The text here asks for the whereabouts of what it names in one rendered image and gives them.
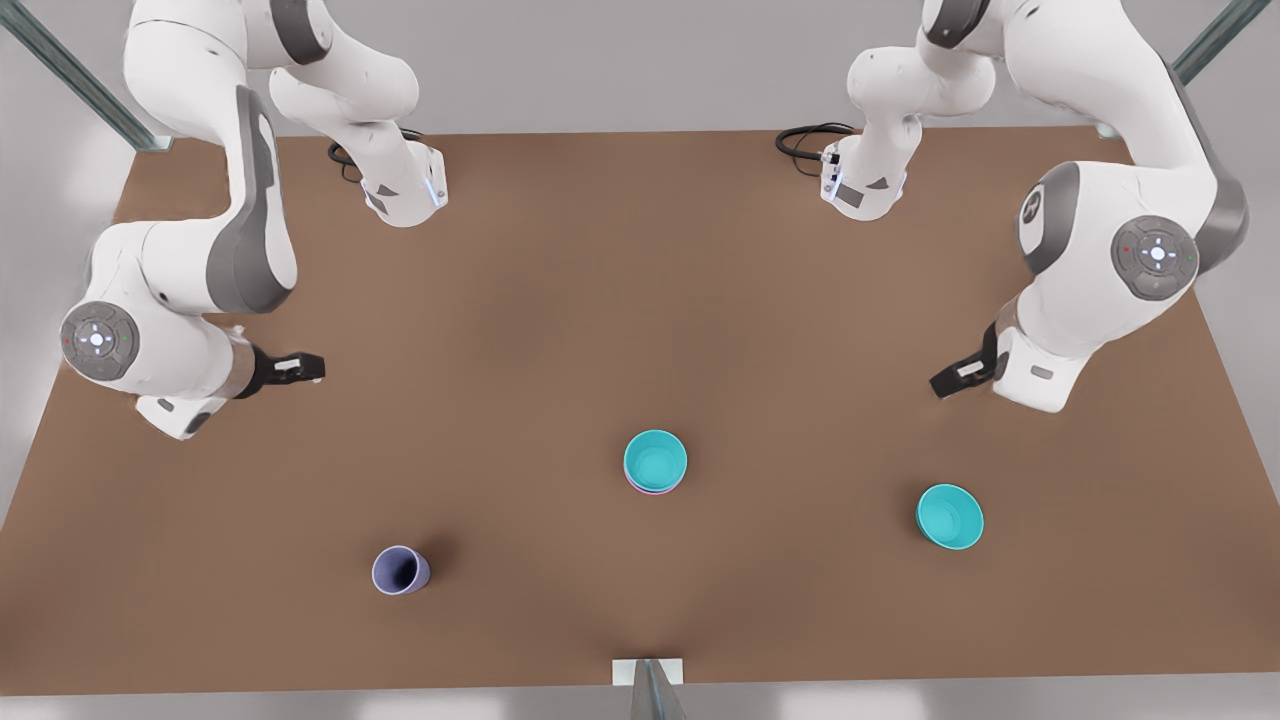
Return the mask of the teal blue bowl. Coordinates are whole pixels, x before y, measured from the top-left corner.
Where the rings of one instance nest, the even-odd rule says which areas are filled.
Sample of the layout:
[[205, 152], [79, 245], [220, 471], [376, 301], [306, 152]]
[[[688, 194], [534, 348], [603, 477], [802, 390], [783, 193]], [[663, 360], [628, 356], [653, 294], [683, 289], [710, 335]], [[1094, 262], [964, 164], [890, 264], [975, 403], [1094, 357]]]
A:
[[954, 484], [925, 489], [915, 507], [916, 527], [933, 544], [960, 551], [973, 547], [983, 536], [986, 519], [977, 498]]

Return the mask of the pink bowl with teal inside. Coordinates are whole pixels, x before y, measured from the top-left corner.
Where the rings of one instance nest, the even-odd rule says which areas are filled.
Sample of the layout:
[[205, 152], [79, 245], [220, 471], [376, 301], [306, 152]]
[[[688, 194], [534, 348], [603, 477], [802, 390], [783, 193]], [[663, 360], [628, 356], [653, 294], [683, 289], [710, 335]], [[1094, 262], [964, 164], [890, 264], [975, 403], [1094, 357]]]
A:
[[640, 432], [623, 452], [623, 474], [635, 489], [645, 495], [671, 492], [685, 478], [689, 454], [682, 441], [662, 429]]

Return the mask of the lavender purple cup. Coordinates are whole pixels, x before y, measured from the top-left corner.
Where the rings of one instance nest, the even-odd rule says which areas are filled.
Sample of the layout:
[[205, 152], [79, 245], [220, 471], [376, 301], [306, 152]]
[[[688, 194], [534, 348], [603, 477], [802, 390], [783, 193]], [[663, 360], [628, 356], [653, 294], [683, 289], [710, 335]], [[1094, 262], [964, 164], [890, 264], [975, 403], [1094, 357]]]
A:
[[371, 580], [383, 594], [402, 596], [422, 589], [431, 579], [428, 560], [403, 544], [384, 548], [374, 560]]

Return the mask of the silver frame post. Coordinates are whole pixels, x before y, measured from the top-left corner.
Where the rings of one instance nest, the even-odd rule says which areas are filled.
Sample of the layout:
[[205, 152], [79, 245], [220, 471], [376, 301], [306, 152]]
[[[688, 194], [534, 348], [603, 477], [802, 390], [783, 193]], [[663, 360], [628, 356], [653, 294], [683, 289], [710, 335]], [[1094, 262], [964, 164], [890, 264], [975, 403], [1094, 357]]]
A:
[[172, 147], [172, 137], [151, 132], [20, 0], [0, 0], [0, 27], [134, 151], [165, 152]]
[[630, 720], [687, 720], [675, 692], [684, 684], [682, 659], [614, 659], [612, 684], [630, 685]]
[[1170, 15], [1179, 4], [1219, 6], [1213, 17], [1198, 28], [1196, 37], [1171, 61], [1172, 72], [1187, 88], [1222, 51], [1265, 13], [1274, 0], [1123, 0], [1126, 9], [1133, 3], [1153, 4], [1160, 15]]

